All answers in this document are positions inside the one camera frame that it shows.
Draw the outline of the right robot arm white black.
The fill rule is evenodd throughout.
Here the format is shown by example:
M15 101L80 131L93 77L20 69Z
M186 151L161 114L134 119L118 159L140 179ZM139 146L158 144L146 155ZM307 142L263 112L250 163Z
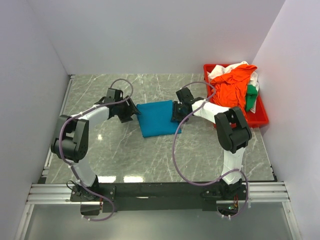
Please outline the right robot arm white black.
M223 107L207 101L202 97L195 98L190 89L184 87L176 92L178 101L172 106L173 122L178 127L190 116L200 117L215 125L217 138L223 149L223 169L221 176L213 183L216 195L226 200L232 199L243 190L241 173L243 156L252 132L239 107Z

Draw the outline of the blue t shirt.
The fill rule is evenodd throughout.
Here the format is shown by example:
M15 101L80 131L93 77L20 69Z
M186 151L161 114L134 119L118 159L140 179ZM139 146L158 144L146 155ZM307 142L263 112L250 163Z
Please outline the blue t shirt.
M158 101L137 104L137 115L141 134L144 138L174 135L179 126L172 122L173 101Z

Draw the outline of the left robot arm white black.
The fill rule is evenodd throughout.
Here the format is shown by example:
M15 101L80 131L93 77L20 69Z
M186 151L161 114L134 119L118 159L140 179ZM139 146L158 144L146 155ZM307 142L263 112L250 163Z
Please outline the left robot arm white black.
M106 96L91 108L74 115L58 117L50 150L72 171L76 179L76 195L88 201L94 201L102 195L98 176L86 159L90 129L115 116L121 123L126 123L133 120L132 115L140 114L130 95L124 97L122 90L109 88Z

